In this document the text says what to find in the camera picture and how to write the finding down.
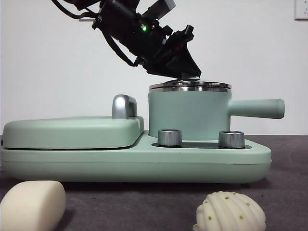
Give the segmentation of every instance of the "silver knob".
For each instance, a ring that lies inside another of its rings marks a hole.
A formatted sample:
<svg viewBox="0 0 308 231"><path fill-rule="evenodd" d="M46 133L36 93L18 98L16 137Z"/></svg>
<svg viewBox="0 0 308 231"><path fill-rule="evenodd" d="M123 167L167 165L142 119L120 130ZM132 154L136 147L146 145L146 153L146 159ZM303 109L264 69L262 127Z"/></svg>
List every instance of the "silver knob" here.
<svg viewBox="0 0 308 231"><path fill-rule="evenodd" d="M220 131L218 145L224 148L244 148L244 133L241 131Z"/></svg>
<svg viewBox="0 0 308 231"><path fill-rule="evenodd" d="M112 119L128 119L137 116L137 102L129 95L116 95L112 103Z"/></svg>
<svg viewBox="0 0 308 231"><path fill-rule="evenodd" d="M158 131L157 142L163 146L181 146L182 132L177 129L161 129Z"/></svg>

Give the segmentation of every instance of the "dark gray tabletop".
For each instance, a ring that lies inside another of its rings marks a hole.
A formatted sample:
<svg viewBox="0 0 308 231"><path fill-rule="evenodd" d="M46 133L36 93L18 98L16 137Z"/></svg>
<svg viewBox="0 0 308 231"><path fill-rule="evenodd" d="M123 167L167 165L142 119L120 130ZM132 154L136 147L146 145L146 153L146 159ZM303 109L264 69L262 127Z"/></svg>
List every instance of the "dark gray tabletop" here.
<svg viewBox="0 0 308 231"><path fill-rule="evenodd" d="M243 193L264 210L267 231L308 231L308 136L246 136L272 150L265 179L251 184L63 183L56 231L191 231L196 208L218 191ZM0 200L19 180L0 171Z"/></svg>

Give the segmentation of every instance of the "black cable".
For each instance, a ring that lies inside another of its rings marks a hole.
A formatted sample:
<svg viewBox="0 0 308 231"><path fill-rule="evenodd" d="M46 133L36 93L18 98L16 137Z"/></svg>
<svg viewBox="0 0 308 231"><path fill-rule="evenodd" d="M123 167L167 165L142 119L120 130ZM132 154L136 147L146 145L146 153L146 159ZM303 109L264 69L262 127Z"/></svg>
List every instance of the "black cable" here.
<svg viewBox="0 0 308 231"><path fill-rule="evenodd" d="M84 12L81 15L73 14L70 11L68 11L63 5L61 5L57 0L52 0L52 2L59 8L60 11L62 11L63 13L74 19L80 19L85 17L96 18L98 15L97 13L94 12Z"/></svg>
<svg viewBox="0 0 308 231"><path fill-rule="evenodd" d="M133 63L124 53L121 51L119 46L115 43L114 39L111 37L109 33L107 33L105 30L101 30L108 45L111 47L112 50L128 65L130 66L138 66L138 63Z"/></svg>
<svg viewBox="0 0 308 231"><path fill-rule="evenodd" d="M92 10L90 10L88 7L85 8L87 11L91 12L91 13L94 13Z"/></svg>

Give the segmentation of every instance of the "green led light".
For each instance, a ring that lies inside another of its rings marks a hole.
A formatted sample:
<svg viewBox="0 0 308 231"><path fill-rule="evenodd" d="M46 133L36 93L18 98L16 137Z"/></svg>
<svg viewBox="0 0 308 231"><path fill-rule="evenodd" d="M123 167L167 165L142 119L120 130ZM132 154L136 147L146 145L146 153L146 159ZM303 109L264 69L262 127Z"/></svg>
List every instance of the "green led light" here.
<svg viewBox="0 0 308 231"><path fill-rule="evenodd" d="M147 31L147 27L146 27L146 25L145 24L141 24L141 29L145 32L145 31Z"/></svg>

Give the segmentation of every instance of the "metal handle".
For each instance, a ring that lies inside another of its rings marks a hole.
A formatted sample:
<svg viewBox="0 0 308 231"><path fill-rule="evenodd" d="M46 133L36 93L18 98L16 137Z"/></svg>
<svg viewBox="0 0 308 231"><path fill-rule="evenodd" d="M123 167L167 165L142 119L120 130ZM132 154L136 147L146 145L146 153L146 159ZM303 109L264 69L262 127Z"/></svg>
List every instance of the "metal handle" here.
<svg viewBox="0 0 308 231"><path fill-rule="evenodd" d="M116 95L112 103L112 119L128 119L137 116L136 99L129 95Z"/></svg>

